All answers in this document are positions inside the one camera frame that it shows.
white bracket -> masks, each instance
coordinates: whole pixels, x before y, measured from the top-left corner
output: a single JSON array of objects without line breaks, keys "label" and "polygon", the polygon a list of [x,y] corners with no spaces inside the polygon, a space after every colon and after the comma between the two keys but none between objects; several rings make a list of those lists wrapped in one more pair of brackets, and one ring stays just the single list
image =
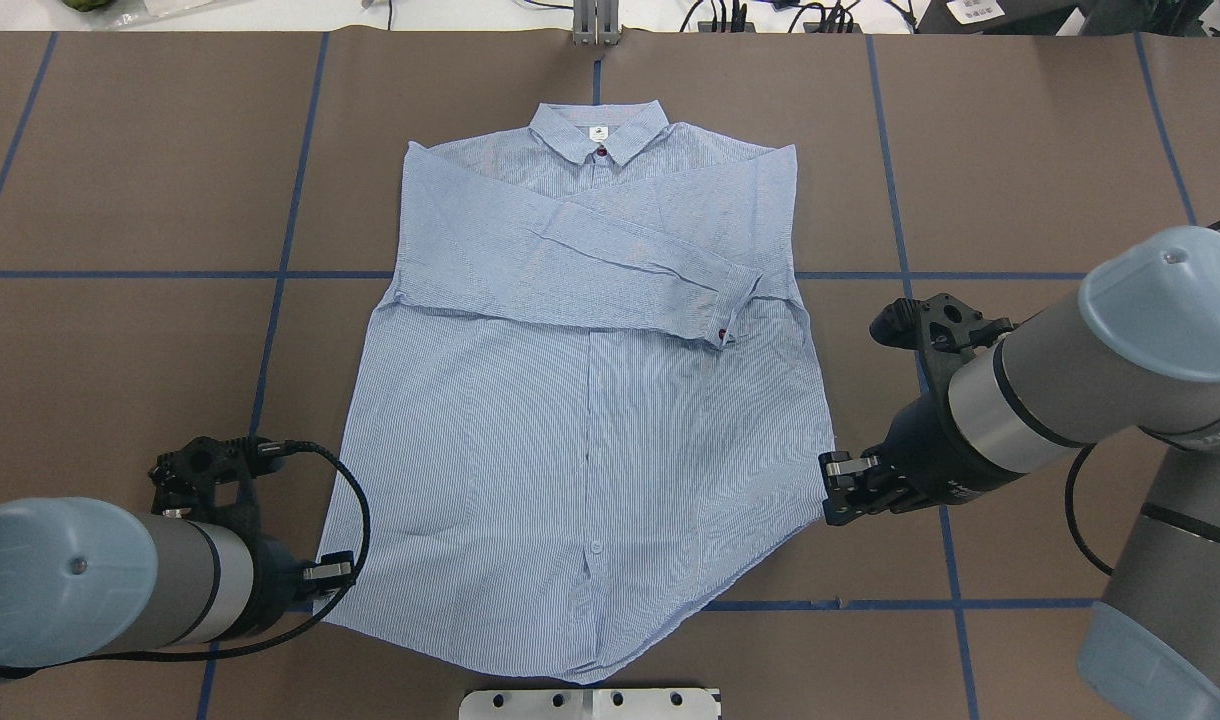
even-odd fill
[{"label": "white bracket", "polygon": [[478,691],[460,703],[459,720],[721,720],[721,691]]},{"label": "white bracket", "polygon": [[619,0],[573,0],[575,45],[619,45]]}]

white label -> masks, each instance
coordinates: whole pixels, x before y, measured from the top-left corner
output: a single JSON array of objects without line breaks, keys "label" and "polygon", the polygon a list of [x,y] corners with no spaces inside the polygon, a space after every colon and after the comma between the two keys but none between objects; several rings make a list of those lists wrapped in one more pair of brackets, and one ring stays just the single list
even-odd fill
[{"label": "white label", "polygon": [[168,13],[177,13],[179,10],[199,9],[200,5],[210,5],[214,0],[143,0],[143,6],[154,18],[166,17]]},{"label": "white label", "polygon": [[948,10],[952,12],[952,17],[956,18],[956,22],[963,26],[999,18],[1006,13],[997,4],[997,0],[950,0]]}]

shirt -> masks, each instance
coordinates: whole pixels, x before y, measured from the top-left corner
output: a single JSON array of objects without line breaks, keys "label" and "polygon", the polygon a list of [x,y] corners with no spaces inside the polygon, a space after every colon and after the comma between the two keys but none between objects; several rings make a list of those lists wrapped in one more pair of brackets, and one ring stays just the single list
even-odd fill
[{"label": "shirt", "polygon": [[[371,556],[329,620],[593,683],[820,519],[794,200],[793,146],[658,103],[410,143],[342,448]],[[337,486],[321,547],[357,531]]]}]

light blue cap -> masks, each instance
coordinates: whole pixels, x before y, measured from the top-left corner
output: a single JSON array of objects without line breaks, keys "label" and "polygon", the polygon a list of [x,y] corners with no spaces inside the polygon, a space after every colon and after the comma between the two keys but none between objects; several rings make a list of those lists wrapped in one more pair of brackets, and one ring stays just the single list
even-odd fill
[{"label": "light blue cap", "polygon": [[1107,603],[1094,603],[1077,670],[1096,693],[1135,720],[1220,720],[1220,688]]},{"label": "light blue cap", "polygon": [[1077,294],[1091,332],[1118,355],[1188,382],[1220,382],[1220,234],[1154,234],[1086,275]]},{"label": "light blue cap", "polygon": [[0,505],[0,665],[89,655],[148,605],[157,550],[134,515],[85,497]]}]

brown mat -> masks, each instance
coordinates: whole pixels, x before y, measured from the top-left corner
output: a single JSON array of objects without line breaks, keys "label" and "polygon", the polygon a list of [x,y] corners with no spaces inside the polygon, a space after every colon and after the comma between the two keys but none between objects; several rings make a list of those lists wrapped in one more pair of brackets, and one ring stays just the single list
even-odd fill
[{"label": "brown mat", "polygon": [[[949,290],[1022,319],[1190,211],[1220,217],[1220,40],[0,35],[0,502],[144,509],[159,452],[253,423],[337,445],[406,142],[595,99],[797,144],[799,282],[853,450],[917,392],[911,355],[867,338],[886,301]],[[1126,433],[1087,465],[1104,555],[1157,458]],[[1119,718],[1076,679],[1103,578],[1064,535],[1063,470],[953,509],[950,555],[935,511],[808,528],[611,685],[720,687],[727,718]],[[329,478],[296,459],[262,482],[303,555]],[[465,691],[545,685],[327,626],[211,672],[43,672],[2,716],[449,719]]]}]

